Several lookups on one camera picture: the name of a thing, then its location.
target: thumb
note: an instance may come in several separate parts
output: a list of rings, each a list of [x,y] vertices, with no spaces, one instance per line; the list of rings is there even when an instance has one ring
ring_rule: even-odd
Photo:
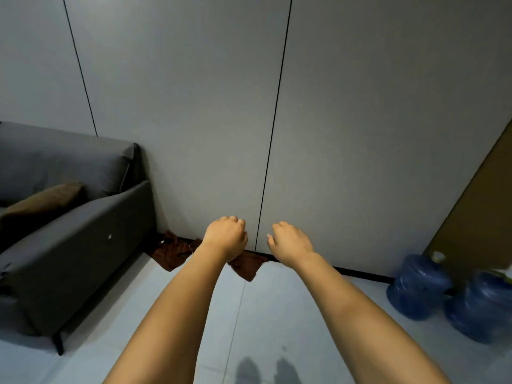
[[[270,234],[267,234],[267,245],[270,248],[270,251],[273,253],[275,248],[275,240]]]

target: cushion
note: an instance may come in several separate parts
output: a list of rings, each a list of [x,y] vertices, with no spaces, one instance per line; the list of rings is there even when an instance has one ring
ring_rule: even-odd
[[[61,183],[84,183],[88,200],[118,194],[133,157],[130,142],[2,122],[0,206]]]
[[[0,252],[85,202],[83,183],[50,187],[9,206],[0,216]]]

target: sofa backrest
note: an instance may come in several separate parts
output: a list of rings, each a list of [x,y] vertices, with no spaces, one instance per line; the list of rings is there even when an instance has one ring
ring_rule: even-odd
[[[89,200],[117,194],[134,144],[16,123],[0,123],[0,206],[48,187],[83,182]]]

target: brown pillow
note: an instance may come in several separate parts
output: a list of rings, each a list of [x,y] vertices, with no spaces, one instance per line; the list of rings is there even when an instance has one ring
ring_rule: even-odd
[[[79,182],[47,188],[9,206],[0,217],[0,253],[85,201],[85,185]]]

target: forearm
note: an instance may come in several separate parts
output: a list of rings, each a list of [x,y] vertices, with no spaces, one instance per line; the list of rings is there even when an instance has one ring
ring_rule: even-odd
[[[295,270],[356,382],[449,382],[405,330],[319,254],[304,257]]]
[[[189,383],[224,255],[201,245],[162,291],[105,383]]]

